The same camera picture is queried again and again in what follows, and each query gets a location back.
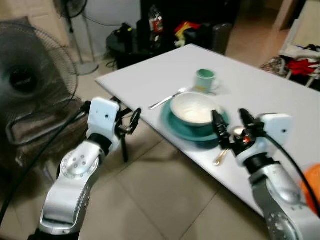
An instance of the orange object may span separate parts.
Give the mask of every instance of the orange object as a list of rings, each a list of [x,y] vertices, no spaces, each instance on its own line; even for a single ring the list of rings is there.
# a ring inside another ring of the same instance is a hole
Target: orange object
[[[304,176],[308,183],[310,184],[318,203],[320,204],[320,164],[314,165],[308,171],[304,173]],[[306,203],[312,209],[312,211],[317,214],[314,202],[310,196],[308,189],[304,183],[301,184],[302,191],[306,198]]]

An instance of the teal plate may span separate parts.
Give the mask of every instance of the teal plate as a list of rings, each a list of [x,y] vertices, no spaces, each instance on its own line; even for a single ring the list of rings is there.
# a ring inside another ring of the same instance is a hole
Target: teal plate
[[[182,120],[177,118],[171,111],[171,101],[168,101],[162,108],[161,120],[165,127],[167,127],[173,134],[179,138],[192,142],[208,142],[216,141],[217,135],[214,133],[211,124],[205,126],[189,126]],[[222,117],[228,124],[229,119],[226,112],[223,112]]]

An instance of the white table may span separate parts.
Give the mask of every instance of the white table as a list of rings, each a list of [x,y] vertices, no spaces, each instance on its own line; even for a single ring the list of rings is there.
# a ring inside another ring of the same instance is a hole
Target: white table
[[[219,147],[201,149],[192,142],[174,136],[161,122],[162,108],[148,110],[149,105],[174,94],[181,87],[191,88],[198,69],[216,72],[221,87],[216,91],[214,99],[228,113],[231,126],[241,124],[239,108],[246,108],[253,115],[289,114],[294,117],[294,123],[285,148],[302,169],[319,162],[320,94],[317,91],[195,45],[187,45],[120,69],[98,78],[97,82],[130,109],[141,107],[141,118],[147,124],[262,214],[252,196],[249,174],[236,164],[231,152],[221,166],[213,166],[213,160],[221,151]],[[279,152],[274,159],[281,161],[293,178],[299,180],[294,169]]]

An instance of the bottle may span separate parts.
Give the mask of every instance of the bottle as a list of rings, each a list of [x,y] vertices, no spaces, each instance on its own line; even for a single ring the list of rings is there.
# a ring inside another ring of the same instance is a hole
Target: bottle
[[[161,12],[155,5],[150,8],[148,17],[151,30],[151,49],[156,51],[161,47],[162,34],[164,32],[163,18]]]

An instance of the fan base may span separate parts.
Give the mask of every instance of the fan base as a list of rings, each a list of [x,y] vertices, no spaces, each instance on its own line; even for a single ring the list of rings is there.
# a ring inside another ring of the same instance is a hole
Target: fan base
[[[77,75],[89,75],[96,71],[99,68],[99,65],[96,62],[85,61],[85,62],[76,62],[75,63]]]

